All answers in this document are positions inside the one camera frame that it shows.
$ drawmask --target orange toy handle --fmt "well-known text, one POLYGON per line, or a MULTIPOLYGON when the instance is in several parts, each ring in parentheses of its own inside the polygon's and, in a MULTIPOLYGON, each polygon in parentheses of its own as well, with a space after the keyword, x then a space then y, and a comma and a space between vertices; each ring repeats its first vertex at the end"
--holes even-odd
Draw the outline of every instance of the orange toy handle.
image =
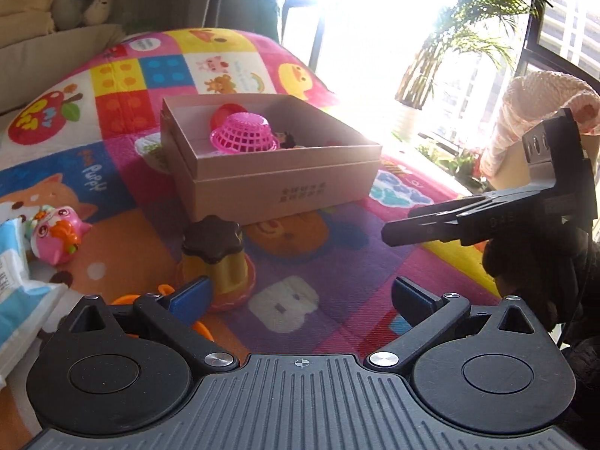
MULTIPOLYGON (((163 296, 169 296, 169 294, 173 294, 175 292, 175 289, 173 289, 169 284, 161 284, 158 286, 158 292, 163 296)), ((111 304, 132 305, 138 297, 140 297, 139 294, 126 294, 125 296, 118 297, 111 304)), ((191 326, 191 329, 193 329, 199 335, 202 335, 204 338, 209 339, 211 342, 215 341, 212 333, 203 323, 200 323, 200 321, 194 322, 194 324, 191 326)))

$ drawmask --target bed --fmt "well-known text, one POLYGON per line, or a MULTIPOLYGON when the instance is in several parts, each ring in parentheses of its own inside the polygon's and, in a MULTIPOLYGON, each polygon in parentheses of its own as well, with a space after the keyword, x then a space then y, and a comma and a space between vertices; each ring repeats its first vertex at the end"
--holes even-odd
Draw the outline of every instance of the bed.
MULTIPOLYGON (((52 332, 82 294, 107 302, 175 282, 185 212, 161 153, 165 96, 288 93, 333 113, 337 98, 291 54, 255 34, 196 28, 145 34, 110 48, 20 112, 0 142, 0 221, 38 206, 68 204, 93 224, 73 259, 38 279, 66 282, 43 329, 52 332), (281 65, 300 66, 293 79, 281 65)), ((203 323, 242 360, 249 351, 355 353, 359 357, 409 329, 393 310, 390 285, 404 275, 437 294, 497 302, 481 267, 481 245, 431 242, 390 248, 386 221, 457 197, 409 151, 387 151, 370 196, 244 228, 257 272, 250 302, 203 323)), ((39 430, 25 393, 37 340, 0 391, 0 448, 19 448, 39 430)))

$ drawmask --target metal bolt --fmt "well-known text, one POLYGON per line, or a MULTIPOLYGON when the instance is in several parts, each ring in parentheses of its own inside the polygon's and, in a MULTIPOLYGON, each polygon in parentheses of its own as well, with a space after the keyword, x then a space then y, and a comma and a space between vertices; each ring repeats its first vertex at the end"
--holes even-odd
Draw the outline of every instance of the metal bolt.
POLYGON ((390 351, 376 351, 370 354, 369 362, 378 367, 391 367, 400 362, 400 359, 395 353, 390 351))
POLYGON ((206 357, 204 357, 204 361, 212 367, 226 367, 227 365, 231 365, 234 359, 233 355, 230 353, 216 351, 214 353, 209 353, 206 357))

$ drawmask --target pink cat toy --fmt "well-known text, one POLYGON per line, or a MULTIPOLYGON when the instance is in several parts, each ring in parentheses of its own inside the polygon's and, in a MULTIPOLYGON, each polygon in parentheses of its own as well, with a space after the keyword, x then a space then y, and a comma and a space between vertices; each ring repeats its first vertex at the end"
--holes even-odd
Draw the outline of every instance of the pink cat toy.
POLYGON ((73 208, 45 205, 27 222, 26 236, 34 255, 55 266, 71 258, 90 228, 92 225, 81 221, 73 208))

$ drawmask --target snack bag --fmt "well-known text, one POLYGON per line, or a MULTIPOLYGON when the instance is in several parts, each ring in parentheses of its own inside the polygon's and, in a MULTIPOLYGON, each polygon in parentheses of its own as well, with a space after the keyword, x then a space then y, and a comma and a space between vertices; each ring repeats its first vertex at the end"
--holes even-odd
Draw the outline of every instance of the snack bag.
POLYGON ((20 218, 0 224, 0 389, 67 290, 29 279, 23 238, 20 218))

